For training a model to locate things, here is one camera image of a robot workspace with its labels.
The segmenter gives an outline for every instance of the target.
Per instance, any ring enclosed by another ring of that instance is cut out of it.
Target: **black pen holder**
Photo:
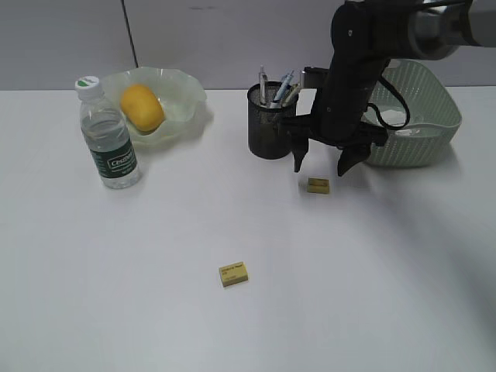
[[[266,83],[267,106],[260,104],[260,84],[248,91],[248,145],[262,159],[282,159],[291,152],[291,137],[281,133],[279,125],[283,118],[296,116],[298,96],[286,107],[269,108],[280,87],[277,81]]]

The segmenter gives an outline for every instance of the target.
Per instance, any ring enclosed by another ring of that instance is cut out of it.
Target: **white bottle cap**
[[[84,76],[76,80],[77,96],[82,101],[87,101],[93,98],[103,96],[103,88],[100,84],[100,79],[96,76]]]

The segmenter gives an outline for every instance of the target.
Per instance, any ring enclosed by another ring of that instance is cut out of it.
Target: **water bottle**
[[[78,79],[76,92],[81,131],[103,184],[114,189],[133,186],[141,173],[121,112],[105,97],[97,77]]]

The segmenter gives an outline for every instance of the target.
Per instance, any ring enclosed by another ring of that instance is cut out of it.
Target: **black cable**
[[[411,118],[411,113],[410,113],[410,109],[408,108],[408,104],[406,103],[405,99],[401,96],[400,92],[394,87],[393,84],[391,84],[389,81],[387,81],[384,77],[380,77],[379,78],[379,82],[387,89],[389,90],[389,92],[397,99],[399,100],[399,102],[401,103],[401,105],[403,106],[403,109],[405,109],[405,113],[406,113],[406,120],[405,120],[405,124],[403,124],[402,126],[392,126],[391,124],[387,124],[385,122],[385,120],[382,118],[382,115],[381,115],[381,111],[380,109],[377,107],[377,105],[375,105],[374,103],[369,103],[367,106],[370,107],[371,109],[373,109],[375,111],[375,114],[377,116],[377,120],[379,120],[379,123],[386,129],[389,129],[389,130],[392,130],[394,132],[398,131],[398,130],[402,130],[404,129],[409,123],[410,123],[410,118]]]
[[[136,51],[134,50],[133,35],[131,35],[131,27],[129,26],[129,20],[127,18],[126,4],[124,0],[121,0],[122,11],[124,12],[124,20],[126,21],[127,35],[129,37],[129,43],[131,44],[131,51],[133,52],[134,64],[138,68],[138,59],[136,58]]]

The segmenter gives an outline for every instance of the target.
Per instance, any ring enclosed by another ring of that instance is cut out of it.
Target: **small yellow block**
[[[329,194],[329,180],[320,180],[318,178],[309,178],[307,192],[312,194]]]
[[[248,280],[248,273],[243,262],[233,263],[219,269],[220,279],[224,287]]]

